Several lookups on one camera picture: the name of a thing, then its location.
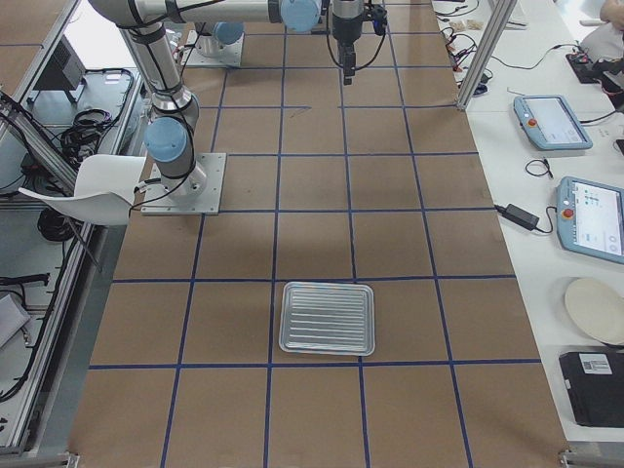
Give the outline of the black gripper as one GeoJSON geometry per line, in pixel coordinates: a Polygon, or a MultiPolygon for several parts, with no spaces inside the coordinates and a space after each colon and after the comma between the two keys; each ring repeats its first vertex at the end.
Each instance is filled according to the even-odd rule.
{"type": "Polygon", "coordinates": [[[355,43],[362,35],[363,24],[370,22],[374,33],[380,36],[380,42],[372,58],[365,63],[370,66],[377,58],[385,41],[388,17],[387,10],[381,4],[372,1],[331,1],[331,36],[337,44],[338,58],[330,50],[331,59],[337,66],[343,66],[343,85],[352,84],[357,54],[355,43]]]}

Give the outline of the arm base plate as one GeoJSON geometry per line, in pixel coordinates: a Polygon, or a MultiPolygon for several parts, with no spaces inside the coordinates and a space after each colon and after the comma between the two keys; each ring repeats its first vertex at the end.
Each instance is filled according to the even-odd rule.
{"type": "Polygon", "coordinates": [[[195,68],[239,68],[241,66],[244,36],[233,44],[223,44],[213,36],[188,33],[181,64],[195,68]]]}
{"type": "Polygon", "coordinates": [[[221,200],[227,155],[225,153],[197,153],[196,165],[185,182],[177,189],[178,181],[162,177],[156,163],[151,166],[151,178],[159,183],[149,184],[146,203],[141,205],[143,215],[217,215],[221,200]]]}

